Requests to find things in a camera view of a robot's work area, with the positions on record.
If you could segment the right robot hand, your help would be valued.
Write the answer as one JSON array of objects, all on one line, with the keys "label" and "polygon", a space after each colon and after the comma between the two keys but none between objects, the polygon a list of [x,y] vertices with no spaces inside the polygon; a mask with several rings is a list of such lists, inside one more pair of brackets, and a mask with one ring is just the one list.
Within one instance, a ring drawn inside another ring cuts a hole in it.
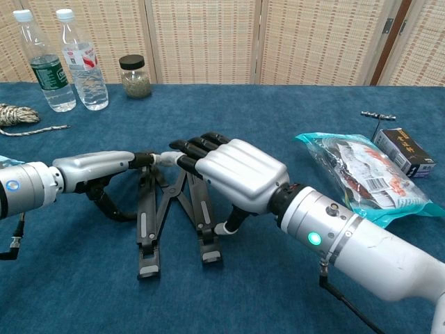
[{"label": "right robot hand", "polygon": [[208,182],[232,203],[227,220],[214,228],[218,235],[236,233],[249,215],[271,212],[273,194],[290,182],[285,164],[241,139],[207,132],[189,140],[177,139],[169,147],[181,152],[178,166]]}]

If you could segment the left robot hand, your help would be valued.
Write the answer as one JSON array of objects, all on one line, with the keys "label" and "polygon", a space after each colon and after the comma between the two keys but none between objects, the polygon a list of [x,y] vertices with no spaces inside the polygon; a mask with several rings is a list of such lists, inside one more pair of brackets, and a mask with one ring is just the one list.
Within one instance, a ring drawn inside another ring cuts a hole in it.
[{"label": "left robot hand", "polygon": [[104,187],[115,175],[129,169],[151,168],[152,166],[173,166],[181,152],[101,151],[55,159],[52,166],[57,168],[64,179],[65,193],[85,193],[106,217],[119,222],[132,221],[136,213],[120,211],[108,197]]}]

